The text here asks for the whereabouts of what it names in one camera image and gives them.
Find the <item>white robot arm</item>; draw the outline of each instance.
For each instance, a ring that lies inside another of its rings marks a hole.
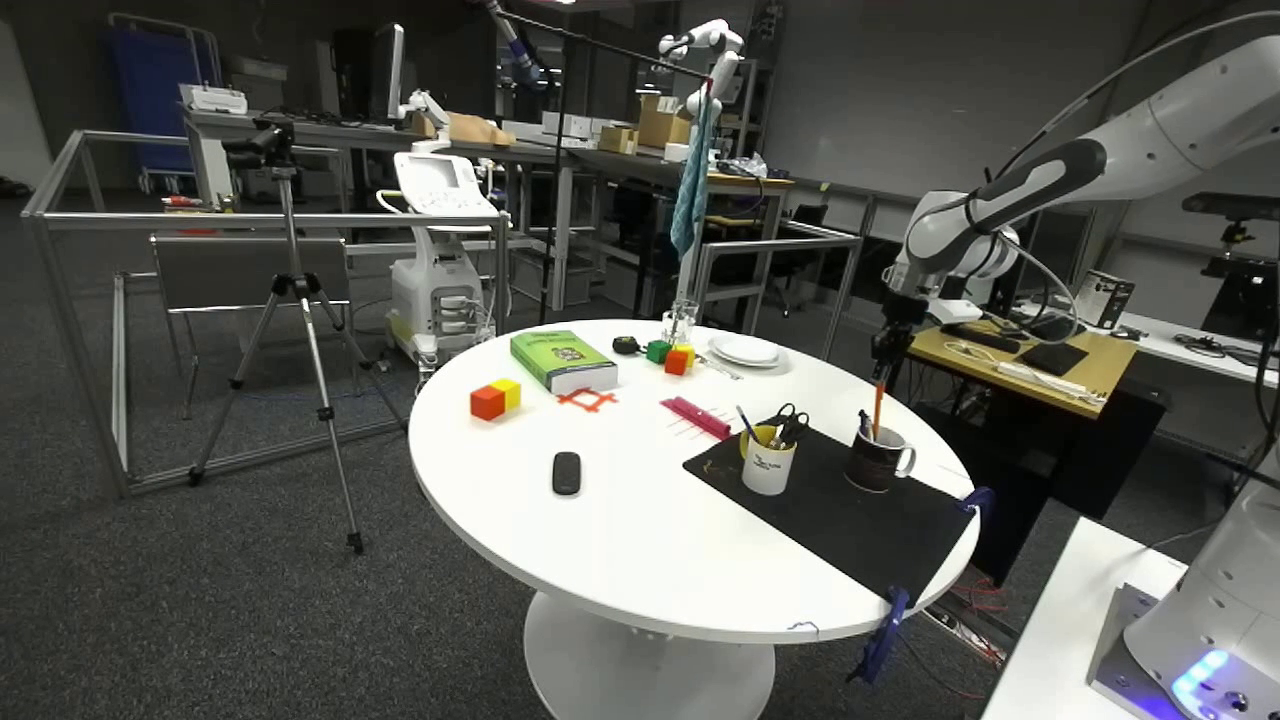
[[[1199,63],[1109,125],[1017,163],[989,189],[927,190],[909,219],[905,263],[884,278],[902,296],[927,296],[940,275],[958,267],[964,275],[964,253],[1042,209],[1155,194],[1277,140],[1277,128],[1280,37],[1266,37]]]
[[[694,32],[684,32],[684,37],[663,37],[657,43],[662,59],[669,59],[669,63],[684,59],[698,49],[721,49],[721,54],[718,54],[714,74],[684,101],[684,117],[700,117],[700,107],[710,101],[721,105],[738,63],[743,59],[741,54],[743,38],[730,26],[730,21],[710,21],[710,25],[698,25]]]

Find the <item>computer monitor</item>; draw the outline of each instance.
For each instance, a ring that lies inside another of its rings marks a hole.
[[[403,105],[403,26],[386,25],[371,32],[371,54],[367,54],[367,118],[402,118]]]
[[[1277,263],[1238,255],[1221,263],[1223,285],[1206,316],[1206,333],[1266,341],[1277,323]]]

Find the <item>tripod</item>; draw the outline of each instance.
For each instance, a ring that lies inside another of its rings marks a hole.
[[[306,316],[306,333],[309,333],[309,354],[311,354],[311,380],[318,380],[318,397],[321,397],[321,422],[327,432],[327,453],[332,453],[332,467],[337,467],[337,484],[341,484],[341,494],[344,494],[344,511],[348,511],[348,547],[357,556],[365,556],[365,537],[359,537],[359,525],[357,525],[357,506],[354,506],[354,487],[348,487],[348,467],[344,467],[344,447],[341,447],[341,436],[332,427],[337,411],[332,411],[332,397],[327,397],[327,380],[325,380],[325,354],[321,354],[321,341],[318,341],[318,307],[325,313],[325,319],[332,323],[332,333],[341,333],[359,365],[359,374],[367,380],[367,367],[371,359],[359,352],[354,327],[332,313],[321,278],[311,271],[306,271],[306,260],[299,260],[299,238],[295,238],[295,217],[293,217],[293,180],[295,180],[295,155],[293,155],[293,128],[290,125],[273,125],[264,128],[255,140],[248,143],[236,143],[236,153],[255,153],[259,163],[273,170],[276,180],[276,190],[282,190],[282,210],[284,210],[284,238],[290,238],[290,271],[282,271],[269,288],[269,304],[248,334],[248,348],[241,354],[241,367],[233,374],[233,393],[224,397],[218,420],[211,420],[211,432],[197,457],[197,462],[190,467],[190,479],[200,484],[205,479],[205,462],[227,422],[227,411],[243,386],[243,374],[254,371],[254,359],[269,334],[269,323],[276,316],[276,307],[284,300],[295,300],[299,304],[299,316]],[[397,402],[390,400],[390,393],[379,383],[371,383],[377,397],[386,400],[386,407],[402,420],[403,427],[403,414],[397,411]]]

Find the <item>gray floor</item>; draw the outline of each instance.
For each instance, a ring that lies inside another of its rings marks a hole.
[[[107,271],[144,263],[144,245],[68,238],[61,253],[103,374]],[[205,487],[122,494],[71,393],[16,209],[0,209],[0,300],[0,716],[550,716],[519,660],[530,587],[488,567],[424,506],[403,436],[348,444],[367,556],[344,550],[325,453]],[[233,352],[211,354],[197,411],[185,414],[155,296],[141,290],[131,316],[136,461],[180,462],[210,427]],[[815,313],[769,313],[760,333],[815,348],[822,327]],[[846,323],[833,359],[867,371],[867,327]],[[379,420],[367,386],[344,365],[332,367],[344,427]],[[402,407],[413,402],[408,365],[379,380]],[[299,432],[318,432],[311,383],[306,354],[282,344],[241,400],[224,447]],[[1114,525],[1142,541],[1206,519],[1211,506],[1199,462],[1165,444],[1152,444],[1114,511]],[[1021,567],[989,596],[989,631],[1017,641],[1067,528],[1063,506],[1042,514]],[[862,641],[782,646],[764,716],[981,716],[996,682],[996,668],[927,619],[909,622],[881,682],[846,682],[857,657]]]

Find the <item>white table pedestal base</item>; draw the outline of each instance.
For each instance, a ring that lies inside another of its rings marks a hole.
[[[523,616],[523,663],[557,720],[753,720],[775,675],[769,642],[651,635],[545,593]]]

